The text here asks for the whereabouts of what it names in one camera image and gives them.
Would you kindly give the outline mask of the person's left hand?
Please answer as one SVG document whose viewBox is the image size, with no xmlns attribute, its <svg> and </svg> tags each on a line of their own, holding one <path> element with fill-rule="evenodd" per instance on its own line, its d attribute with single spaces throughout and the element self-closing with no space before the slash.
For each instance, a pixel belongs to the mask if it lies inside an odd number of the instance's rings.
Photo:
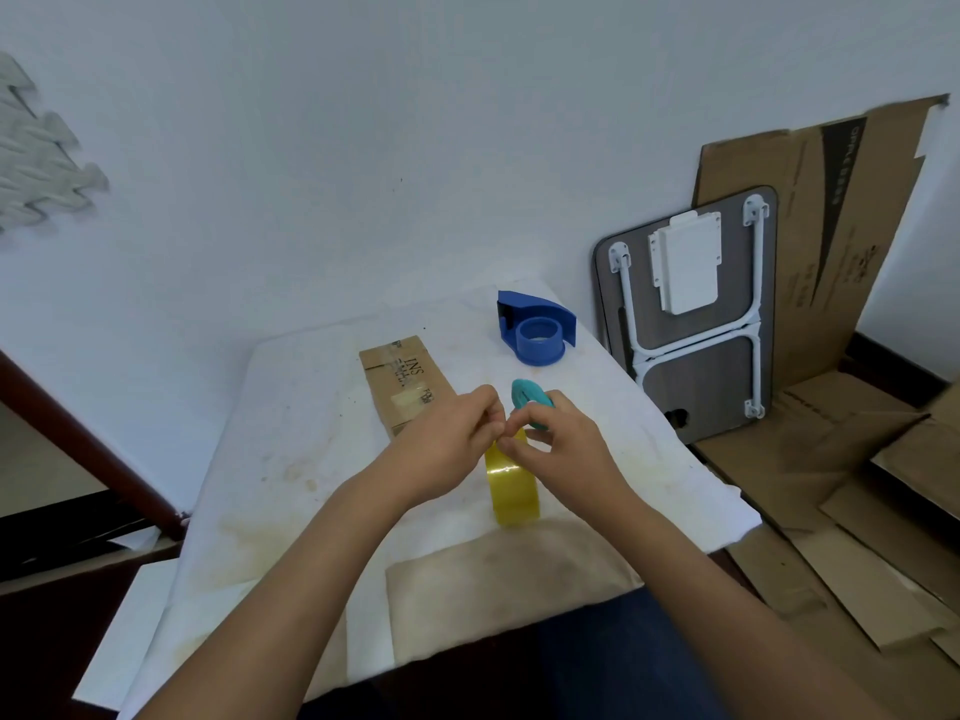
<svg viewBox="0 0 960 720">
<path fill-rule="evenodd" d="M 482 419 L 506 420 L 492 385 L 437 400 L 408 423 L 369 470 L 405 510 L 444 496 L 486 453 L 474 451 L 474 430 Z"/>
</svg>

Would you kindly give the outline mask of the person's right hand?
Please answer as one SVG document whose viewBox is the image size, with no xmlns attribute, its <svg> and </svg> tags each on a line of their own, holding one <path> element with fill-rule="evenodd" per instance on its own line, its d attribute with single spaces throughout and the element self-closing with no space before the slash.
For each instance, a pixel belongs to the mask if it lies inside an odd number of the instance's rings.
<svg viewBox="0 0 960 720">
<path fill-rule="evenodd" d="M 596 528 L 615 515 L 640 516 L 644 503 L 619 470 L 596 423 L 557 389 L 547 392 L 555 407 L 529 403 L 513 410 L 498 447 L 531 472 L 558 501 Z M 531 446 L 525 429 L 549 430 L 551 451 Z"/>
</svg>

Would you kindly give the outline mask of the yellow clear tape roll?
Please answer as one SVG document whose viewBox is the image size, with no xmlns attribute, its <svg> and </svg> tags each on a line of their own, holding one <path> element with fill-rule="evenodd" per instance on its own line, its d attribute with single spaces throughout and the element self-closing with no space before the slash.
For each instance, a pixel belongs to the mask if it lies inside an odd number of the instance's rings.
<svg viewBox="0 0 960 720">
<path fill-rule="evenodd" d="M 536 477 L 505 455 L 497 442 L 486 450 L 485 467 L 491 508 L 500 527 L 517 527 L 541 518 Z"/>
</svg>

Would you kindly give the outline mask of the person's right forearm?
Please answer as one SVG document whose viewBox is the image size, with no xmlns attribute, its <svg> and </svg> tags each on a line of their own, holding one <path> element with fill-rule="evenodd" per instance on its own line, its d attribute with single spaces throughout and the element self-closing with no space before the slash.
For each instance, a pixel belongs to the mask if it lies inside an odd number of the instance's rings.
<svg viewBox="0 0 960 720">
<path fill-rule="evenodd" d="M 627 560 L 739 720 L 896 720 L 628 487 L 590 525 Z"/>
</svg>

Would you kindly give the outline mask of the person's left forearm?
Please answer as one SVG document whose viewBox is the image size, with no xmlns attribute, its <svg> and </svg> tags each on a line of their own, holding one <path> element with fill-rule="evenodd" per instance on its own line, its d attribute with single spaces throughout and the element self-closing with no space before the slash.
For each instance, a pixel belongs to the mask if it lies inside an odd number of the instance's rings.
<svg viewBox="0 0 960 720">
<path fill-rule="evenodd" d="M 134 720 L 295 720 L 359 577 L 410 505 L 390 470 L 348 479 Z"/>
</svg>

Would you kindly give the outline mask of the teal utility knife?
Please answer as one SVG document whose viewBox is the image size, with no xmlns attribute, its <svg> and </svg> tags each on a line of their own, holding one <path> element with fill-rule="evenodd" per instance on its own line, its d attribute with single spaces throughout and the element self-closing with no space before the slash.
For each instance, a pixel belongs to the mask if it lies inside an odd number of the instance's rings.
<svg viewBox="0 0 960 720">
<path fill-rule="evenodd" d="M 549 408 L 555 407 L 550 395 L 538 383 L 525 378 L 512 380 L 510 399 L 514 410 L 521 410 L 529 403 Z"/>
</svg>

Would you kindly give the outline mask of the small taped cardboard box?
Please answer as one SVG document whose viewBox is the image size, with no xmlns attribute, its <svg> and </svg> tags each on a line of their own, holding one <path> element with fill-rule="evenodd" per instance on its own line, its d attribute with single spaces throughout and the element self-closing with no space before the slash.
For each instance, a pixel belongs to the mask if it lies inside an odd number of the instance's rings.
<svg viewBox="0 0 960 720">
<path fill-rule="evenodd" d="M 390 440 L 400 435 L 427 406 L 456 396 L 419 336 L 362 350 L 358 356 L 374 407 Z"/>
</svg>

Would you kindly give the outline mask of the beige paper sheet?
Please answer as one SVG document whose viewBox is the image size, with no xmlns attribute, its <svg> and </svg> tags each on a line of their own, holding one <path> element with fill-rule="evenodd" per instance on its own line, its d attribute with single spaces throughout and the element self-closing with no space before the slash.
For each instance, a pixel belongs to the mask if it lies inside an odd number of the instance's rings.
<svg viewBox="0 0 960 720">
<path fill-rule="evenodd" d="M 584 521 L 498 529 L 386 571 L 398 666 L 639 588 L 642 579 Z"/>
</svg>

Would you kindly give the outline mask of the grey folding lap table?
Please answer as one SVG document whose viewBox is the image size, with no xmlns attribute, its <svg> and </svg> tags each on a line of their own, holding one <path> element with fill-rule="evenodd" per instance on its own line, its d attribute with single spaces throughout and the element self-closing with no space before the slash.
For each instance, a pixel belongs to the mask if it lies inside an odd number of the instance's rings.
<svg viewBox="0 0 960 720">
<path fill-rule="evenodd" d="M 606 349 L 687 446 L 771 409 L 777 215 L 760 185 L 594 246 Z"/>
</svg>

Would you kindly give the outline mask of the white stained table cover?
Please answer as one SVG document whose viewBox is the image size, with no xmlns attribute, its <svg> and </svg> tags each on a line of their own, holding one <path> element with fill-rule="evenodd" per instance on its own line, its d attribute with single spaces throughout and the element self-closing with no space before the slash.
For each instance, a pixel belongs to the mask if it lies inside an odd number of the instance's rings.
<svg viewBox="0 0 960 720">
<path fill-rule="evenodd" d="M 388 444 L 359 352 L 418 336 L 453 389 L 514 379 L 562 390 L 599 426 L 630 487 L 704 553 L 761 524 L 739 489 L 710 472 L 590 330 L 546 367 L 501 339 L 499 290 L 552 302 L 538 280 L 486 286 L 262 342 L 198 494 L 173 587 L 117 720 L 130 720 L 294 542 L 330 495 Z M 334 630 L 306 699 L 399 667 L 386 571 L 502 529 L 486 467 L 406 513 L 375 551 Z"/>
</svg>

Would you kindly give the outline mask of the person's dark blue trousers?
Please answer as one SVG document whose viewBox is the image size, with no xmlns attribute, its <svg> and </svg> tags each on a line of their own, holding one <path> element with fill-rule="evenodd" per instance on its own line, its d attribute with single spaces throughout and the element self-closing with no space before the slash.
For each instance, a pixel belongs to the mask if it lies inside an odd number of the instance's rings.
<svg viewBox="0 0 960 720">
<path fill-rule="evenodd" d="M 411 662 L 296 720 L 733 720 L 646 588 Z"/>
</svg>

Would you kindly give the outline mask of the printed flattened cardboard box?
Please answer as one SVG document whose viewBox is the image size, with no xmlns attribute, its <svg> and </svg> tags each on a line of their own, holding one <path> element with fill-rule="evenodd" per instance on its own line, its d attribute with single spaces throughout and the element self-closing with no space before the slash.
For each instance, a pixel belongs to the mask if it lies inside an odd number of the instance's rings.
<svg viewBox="0 0 960 720">
<path fill-rule="evenodd" d="M 774 189 L 773 390 L 834 371 L 926 160 L 949 95 L 706 143 L 694 203 Z"/>
</svg>

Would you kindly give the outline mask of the white paper sheet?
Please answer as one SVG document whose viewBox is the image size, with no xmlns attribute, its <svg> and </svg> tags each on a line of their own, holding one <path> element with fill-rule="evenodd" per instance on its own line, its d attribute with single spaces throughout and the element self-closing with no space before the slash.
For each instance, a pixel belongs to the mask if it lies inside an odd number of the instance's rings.
<svg viewBox="0 0 960 720">
<path fill-rule="evenodd" d="M 138 568 L 72 700 L 118 713 L 146 658 L 178 569 L 178 558 Z"/>
</svg>

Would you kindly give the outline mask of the grey foam puzzle mat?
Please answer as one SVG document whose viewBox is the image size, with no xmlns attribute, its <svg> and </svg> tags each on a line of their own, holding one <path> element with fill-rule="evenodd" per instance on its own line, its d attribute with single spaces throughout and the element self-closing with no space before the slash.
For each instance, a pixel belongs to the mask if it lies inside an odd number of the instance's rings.
<svg viewBox="0 0 960 720">
<path fill-rule="evenodd" d="M 89 191 L 110 187 L 99 166 L 71 158 L 79 142 L 59 114 L 30 108 L 22 93 L 34 89 L 18 61 L 0 51 L 0 232 L 87 209 Z"/>
</svg>

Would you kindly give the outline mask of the dark wooden frame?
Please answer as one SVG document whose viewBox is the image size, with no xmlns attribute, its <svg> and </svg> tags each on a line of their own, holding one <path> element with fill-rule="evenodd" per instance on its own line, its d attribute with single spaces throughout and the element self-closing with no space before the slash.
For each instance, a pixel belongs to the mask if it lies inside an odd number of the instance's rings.
<svg viewBox="0 0 960 720">
<path fill-rule="evenodd" d="M 0 402 L 121 496 L 163 535 L 182 541 L 188 517 L 0 349 Z"/>
</svg>

